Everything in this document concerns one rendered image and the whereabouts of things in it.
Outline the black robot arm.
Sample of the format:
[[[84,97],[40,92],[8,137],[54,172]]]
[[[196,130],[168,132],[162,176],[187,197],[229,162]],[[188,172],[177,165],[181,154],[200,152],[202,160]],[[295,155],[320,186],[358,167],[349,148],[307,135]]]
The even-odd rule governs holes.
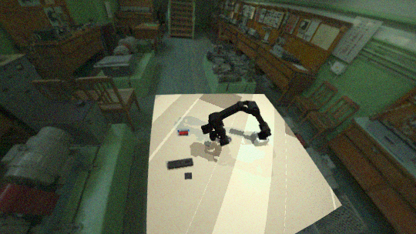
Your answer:
[[[247,105],[244,106],[244,105]],[[201,129],[203,131],[203,134],[210,134],[210,140],[216,141],[216,138],[219,139],[219,136],[216,134],[216,132],[219,132],[222,130],[222,124],[223,119],[239,112],[245,112],[247,114],[251,114],[255,116],[257,121],[260,123],[258,126],[260,127],[260,133],[258,134],[259,140],[267,140],[267,137],[271,136],[271,130],[268,124],[263,120],[260,114],[260,109],[258,105],[255,103],[255,101],[238,101],[236,104],[230,106],[227,109],[224,109],[221,112],[214,112],[209,114],[209,120],[206,125],[202,125]],[[213,129],[215,131],[213,131]]]

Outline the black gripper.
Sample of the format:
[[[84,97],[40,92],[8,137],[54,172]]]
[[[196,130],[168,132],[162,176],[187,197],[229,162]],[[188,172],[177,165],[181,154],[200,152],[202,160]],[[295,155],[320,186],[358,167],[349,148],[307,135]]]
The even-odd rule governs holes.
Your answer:
[[[228,139],[228,136],[226,135],[226,130],[225,130],[224,127],[222,128],[221,131],[216,132],[216,134],[220,137],[220,145],[221,146],[227,145],[227,144],[230,143],[229,139]]]

